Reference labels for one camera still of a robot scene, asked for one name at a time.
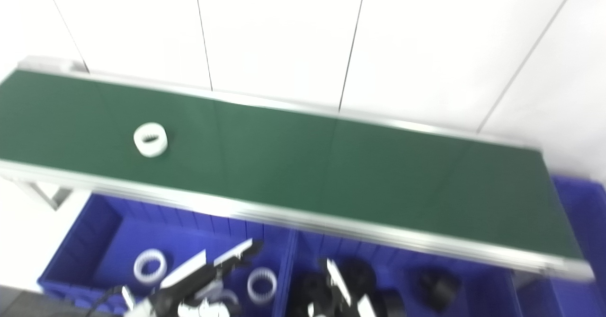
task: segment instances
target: white part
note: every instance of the white part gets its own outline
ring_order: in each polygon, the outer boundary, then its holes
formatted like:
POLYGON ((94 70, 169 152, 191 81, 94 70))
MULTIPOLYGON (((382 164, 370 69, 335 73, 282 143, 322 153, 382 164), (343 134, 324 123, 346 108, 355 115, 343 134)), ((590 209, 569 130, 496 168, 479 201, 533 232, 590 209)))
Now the white part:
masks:
POLYGON ((160 252, 160 250, 156 250, 155 248, 150 248, 149 250, 141 252, 141 254, 134 261, 134 277, 137 278, 141 284, 153 285, 159 282, 162 280, 162 278, 164 278, 166 270, 166 259, 162 252, 160 252), (158 266, 158 269, 150 274, 143 274, 143 266, 150 261, 158 261, 160 266, 158 266))
POLYGON ((170 272, 160 283, 160 289, 175 285, 204 265, 206 265, 206 250, 198 252, 195 256, 189 258, 175 270, 170 272))
POLYGON ((145 123, 134 131, 134 144, 141 155, 154 158, 164 153, 169 146, 164 127, 158 123, 145 123))
POLYGON ((134 300, 133 293, 130 292, 130 289, 128 289, 126 285, 122 287, 122 297, 124 298, 126 306, 128 306, 128 310, 133 310, 136 305, 136 300, 134 300))
POLYGON ((232 248, 229 251, 223 253, 222 255, 216 257, 214 259, 214 265, 217 266, 220 263, 223 263, 223 261, 226 261, 227 259, 229 259, 230 257, 233 257, 233 256, 240 257, 242 255, 242 253, 244 253, 245 250, 248 250, 252 245, 253 245, 252 239, 242 241, 238 245, 234 246, 234 248, 232 248))
POLYGON ((214 280, 194 295, 195 299, 212 298, 223 291, 223 280, 214 280))
POLYGON ((142 302, 134 306, 133 310, 126 311, 124 317, 150 317, 152 315, 153 306, 149 299, 145 298, 142 302))
POLYGON ((270 300, 273 299, 273 296, 276 293, 276 289, 277 289, 276 274, 272 270, 270 270, 266 267, 259 267, 255 270, 253 270, 249 276, 249 281, 247 283, 247 289, 249 291, 250 300, 253 303, 255 303, 257 305, 267 304, 268 302, 270 302, 270 300), (257 293, 253 290, 253 284, 255 284, 256 281, 260 281, 260 280, 266 280, 271 284, 271 289, 269 290, 269 292, 257 293))
POLYGON ((203 300, 199 306, 189 306, 187 304, 179 304, 177 307, 177 315, 179 317, 229 317, 227 306, 221 302, 208 304, 207 300, 203 300))
POLYGON ((347 286, 345 285, 345 281, 343 277, 340 275, 339 268, 337 264, 332 259, 326 259, 326 269, 329 271, 330 280, 333 285, 339 288, 341 294, 343 295, 343 299, 347 303, 348 306, 351 306, 351 296, 349 295, 349 291, 347 290, 347 286))
POLYGON ((373 306, 370 304, 370 299, 368 299, 368 295, 364 295, 360 300, 358 300, 357 313, 360 315, 360 317, 376 317, 373 306))

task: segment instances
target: black pulley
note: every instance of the black pulley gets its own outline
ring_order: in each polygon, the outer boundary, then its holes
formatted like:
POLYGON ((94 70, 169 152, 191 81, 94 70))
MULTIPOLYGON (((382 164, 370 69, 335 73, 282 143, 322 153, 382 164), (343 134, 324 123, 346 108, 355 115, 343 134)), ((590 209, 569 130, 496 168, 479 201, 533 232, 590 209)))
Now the black pulley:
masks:
POLYGON ((425 304, 442 312, 455 300, 461 281, 443 270, 426 270, 420 274, 419 285, 425 304))

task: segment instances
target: conveyor leg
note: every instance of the conveyor leg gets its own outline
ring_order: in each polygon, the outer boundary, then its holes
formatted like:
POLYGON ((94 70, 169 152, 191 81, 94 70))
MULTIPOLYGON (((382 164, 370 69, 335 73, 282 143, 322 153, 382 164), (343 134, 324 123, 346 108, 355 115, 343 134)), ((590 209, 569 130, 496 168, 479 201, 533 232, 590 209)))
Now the conveyor leg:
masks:
POLYGON ((59 209, 61 203, 63 203, 72 192, 70 188, 59 187, 52 198, 49 198, 48 195, 46 195, 36 183, 17 179, 11 179, 11 181, 17 184, 22 192, 28 195, 32 201, 49 205, 55 211, 59 209))

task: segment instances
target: white wall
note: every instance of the white wall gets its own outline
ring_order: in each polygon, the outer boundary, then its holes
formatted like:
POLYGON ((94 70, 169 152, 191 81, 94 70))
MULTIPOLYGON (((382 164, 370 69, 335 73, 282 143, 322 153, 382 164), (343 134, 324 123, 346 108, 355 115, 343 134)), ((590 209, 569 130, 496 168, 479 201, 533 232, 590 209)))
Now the white wall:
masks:
POLYGON ((92 72, 531 141, 606 182, 604 0, 563 6, 489 117, 563 0, 364 0, 345 87, 360 0, 56 0, 80 51, 53 0, 0 1, 4 73, 81 53, 92 72))

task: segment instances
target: white gear ring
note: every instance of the white gear ring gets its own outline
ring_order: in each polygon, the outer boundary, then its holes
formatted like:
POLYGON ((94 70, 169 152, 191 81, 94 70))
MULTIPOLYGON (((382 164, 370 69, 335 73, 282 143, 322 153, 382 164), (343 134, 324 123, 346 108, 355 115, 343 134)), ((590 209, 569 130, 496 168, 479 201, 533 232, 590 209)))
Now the white gear ring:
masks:
POLYGON ((141 252, 141 254, 135 259, 133 266, 134 277, 137 278, 141 284, 145 285, 153 285, 162 280, 166 275, 167 265, 166 258, 160 252, 160 250, 156 250, 155 248, 150 248, 149 250, 145 250, 141 252), (143 266, 151 261, 158 261, 160 265, 158 269, 152 273, 144 274, 143 266))
POLYGON ((255 270, 253 270, 249 276, 249 281, 247 283, 247 289, 249 291, 250 300, 253 303, 255 303, 257 305, 263 305, 263 304, 269 303, 273 299, 273 296, 276 294, 276 289, 277 289, 276 274, 272 270, 270 270, 266 267, 259 267, 255 270), (266 292, 266 293, 255 292, 255 290, 253 289, 253 284, 255 284, 257 281, 260 281, 260 280, 268 281, 271 284, 271 289, 268 292, 266 292))

